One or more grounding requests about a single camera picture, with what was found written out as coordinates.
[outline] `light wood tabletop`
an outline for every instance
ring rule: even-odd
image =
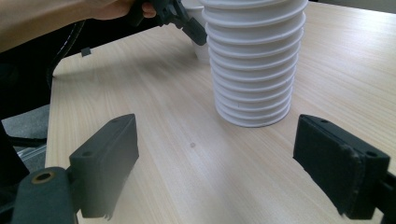
[[[46,166],[109,120],[135,114],[140,158],[113,218],[79,223],[379,223],[340,217],[292,158],[300,114],[327,119],[389,154],[396,174],[396,15],[309,3],[291,110],[262,128],[215,108],[210,66],[173,25],[62,60]]]

